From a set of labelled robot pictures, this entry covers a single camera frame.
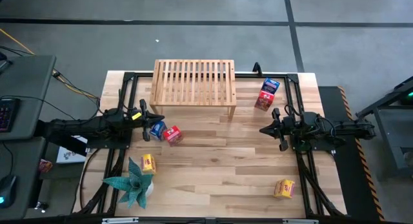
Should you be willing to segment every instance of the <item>yellow and black hazard tape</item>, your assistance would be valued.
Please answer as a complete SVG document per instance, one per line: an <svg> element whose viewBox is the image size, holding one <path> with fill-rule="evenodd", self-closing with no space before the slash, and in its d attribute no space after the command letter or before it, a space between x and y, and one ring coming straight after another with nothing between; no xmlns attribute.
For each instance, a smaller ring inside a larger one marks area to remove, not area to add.
<svg viewBox="0 0 413 224"><path fill-rule="evenodd" d="M354 120L354 119L353 119L353 116L352 116L352 114L351 114L351 111L350 111L350 107L349 107L349 105L348 105L348 101L347 101L346 94L345 94L345 92L344 92L344 88L343 88L343 87L340 87L340 86L338 86L338 88L340 89L341 97L343 98L344 107L346 108L347 116L348 116L348 118L350 118L351 120ZM379 219L380 219L380 221L384 221L384 220L385 220L385 217L384 217L384 215L383 215L383 212L381 211L381 206L380 206L379 198L378 198L377 192L376 192L377 190L376 190L376 188L375 188L375 186L374 186L374 183L373 183L373 179L372 179L370 170L368 169L368 166L367 166L366 156L364 155L363 148L361 147L361 144L360 144L359 139L356 139L356 145L357 145L357 149L359 150L359 155L360 155L361 163L362 163L363 166L364 166L363 168L364 168L364 172L365 172L365 174L366 174L366 178L367 178L367 181L368 181L368 186L369 186L370 191L371 191L371 193L372 193L372 195L373 195L374 203L376 204L376 209L377 209L377 213L379 214Z"/></svg>

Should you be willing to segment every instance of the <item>keyboard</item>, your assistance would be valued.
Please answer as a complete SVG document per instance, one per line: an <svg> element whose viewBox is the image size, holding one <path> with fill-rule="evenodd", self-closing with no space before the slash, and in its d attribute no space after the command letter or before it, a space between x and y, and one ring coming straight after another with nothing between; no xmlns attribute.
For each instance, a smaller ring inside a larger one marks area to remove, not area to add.
<svg viewBox="0 0 413 224"><path fill-rule="evenodd" d="M20 99L17 98L4 98L0 100L0 133L12 131L19 103Z"/></svg>

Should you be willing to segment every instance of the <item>plant leaf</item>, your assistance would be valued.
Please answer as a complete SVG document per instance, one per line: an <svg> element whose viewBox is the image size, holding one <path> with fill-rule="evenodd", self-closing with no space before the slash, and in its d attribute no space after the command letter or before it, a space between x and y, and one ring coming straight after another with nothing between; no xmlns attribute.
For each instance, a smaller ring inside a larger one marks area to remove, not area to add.
<svg viewBox="0 0 413 224"><path fill-rule="evenodd" d="M140 191L138 190L132 190L129 192L129 202L128 202L128 209L132 207L134 202L136 201L137 195L139 195Z"/></svg>
<svg viewBox="0 0 413 224"><path fill-rule="evenodd" d="M114 188L127 191L127 192L130 191L130 189L132 189L132 186L130 185L130 182L129 182L129 178L124 178L121 176L106 178L106 179L103 179L103 182L107 183L108 185Z"/></svg>
<svg viewBox="0 0 413 224"><path fill-rule="evenodd" d="M152 182L152 177L153 177L153 176L154 176L154 175L149 174L149 175L143 175L143 176L141 177L142 189L145 190L145 192L146 192L146 190L148 189L150 183Z"/></svg>
<svg viewBox="0 0 413 224"><path fill-rule="evenodd" d="M129 181L132 188L140 188L142 187L142 180L141 178L137 177L135 174L129 173Z"/></svg>
<svg viewBox="0 0 413 224"><path fill-rule="evenodd" d="M119 203L124 203L129 201L129 192L125 192L125 194L123 194L123 196L121 197L121 199L118 201Z"/></svg>
<svg viewBox="0 0 413 224"><path fill-rule="evenodd" d="M139 203L139 206L146 209L146 196L145 192L141 192L140 195L137 198L137 202Z"/></svg>
<svg viewBox="0 0 413 224"><path fill-rule="evenodd" d="M142 176L142 172L141 169L139 168L139 166L132 160L131 157L129 157L129 173L132 173L133 175L137 176L137 177L141 177Z"/></svg>

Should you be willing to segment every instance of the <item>blue box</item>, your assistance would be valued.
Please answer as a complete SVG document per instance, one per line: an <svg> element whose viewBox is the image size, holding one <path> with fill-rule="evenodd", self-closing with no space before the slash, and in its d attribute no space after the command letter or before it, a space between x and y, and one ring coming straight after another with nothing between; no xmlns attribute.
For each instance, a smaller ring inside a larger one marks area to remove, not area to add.
<svg viewBox="0 0 413 224"><path fill-rule="evenodd" d="M271 94L275 94L277 92L278 87L279 87L279 83L277 81L274 81L270 78L266 78L264 80L264 84L261 90L265 92L269 92Z"/></svg>
<svg viewBox="0 0 413 224"><path fill-rule="evenodd" d="M166 125L163 121L158 121L150 129L149 134L154 136L157 140L163 141L163 132L166 130Z"/></svg>

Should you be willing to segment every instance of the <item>computer mouse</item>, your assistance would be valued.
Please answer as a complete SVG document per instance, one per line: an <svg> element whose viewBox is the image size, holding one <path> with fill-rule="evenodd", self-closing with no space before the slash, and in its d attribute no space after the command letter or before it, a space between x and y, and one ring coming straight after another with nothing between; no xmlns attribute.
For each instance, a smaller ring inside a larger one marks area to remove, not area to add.
<svg viewBox="0 0 413 224"><path fill-rule="evenodd" d="M13 205L17 176L8 175L0 180L0 209Z"/></svg>

